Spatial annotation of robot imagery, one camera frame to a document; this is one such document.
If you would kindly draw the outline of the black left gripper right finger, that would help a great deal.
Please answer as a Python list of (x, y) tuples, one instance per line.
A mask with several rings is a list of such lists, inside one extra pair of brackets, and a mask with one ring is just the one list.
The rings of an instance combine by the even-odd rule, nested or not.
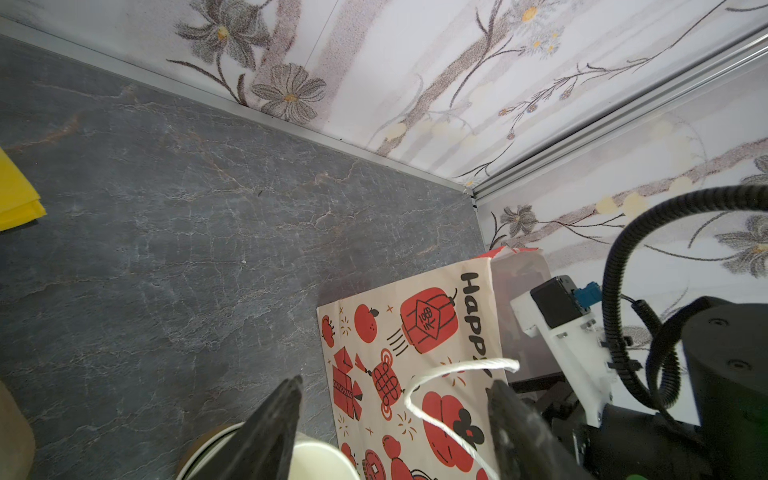
[(501, 479), (589, 479), (550, 427), (501, 380), (488, 393), (494, 454)]

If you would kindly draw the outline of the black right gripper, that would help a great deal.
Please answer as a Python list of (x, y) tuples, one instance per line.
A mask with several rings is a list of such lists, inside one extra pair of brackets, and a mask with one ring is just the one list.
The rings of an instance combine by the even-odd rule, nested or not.
[(596, 445), (601, 430), (587, 423), (583, 405), (562, 372), (515, 380), (509, 386), (538, 412), (578, 465), (599, 468)]

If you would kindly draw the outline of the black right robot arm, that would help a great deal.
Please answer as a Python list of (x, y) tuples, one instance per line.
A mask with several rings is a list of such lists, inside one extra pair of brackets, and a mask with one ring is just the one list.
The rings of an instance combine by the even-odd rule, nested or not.
[(661, 318), (623, 291), (634, 251), (653, 232), (711, 212), (746, 212), (721, 236), (726, 264), (765, 272), (767, 189), (740, 185), (667, 200), (626, 225), (600, 283), (545, 281), (511, 301), (523, 332), (541, 337), (575, 395), (557, 418), (512, 384), (489, 393), (505, 479), (763, 479), (767, 475), (767, 307), (699, 297)]

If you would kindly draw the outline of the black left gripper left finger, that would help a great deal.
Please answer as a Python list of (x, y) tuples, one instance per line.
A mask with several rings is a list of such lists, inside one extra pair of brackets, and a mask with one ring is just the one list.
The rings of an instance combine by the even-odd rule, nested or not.
[(302, 378), (286, 379), (194, 479), (286, 479), (289, 476), (302, 400)]

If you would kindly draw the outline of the red white paper gift bag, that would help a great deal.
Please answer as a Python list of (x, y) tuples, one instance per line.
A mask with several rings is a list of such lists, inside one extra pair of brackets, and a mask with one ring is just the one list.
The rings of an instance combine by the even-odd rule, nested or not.
[(341, 452), (363, 479), (496, 479), (495, 381), (553, 373), (510, 308), (543, 283), (535, 248), (501, 247), (318, 307)]

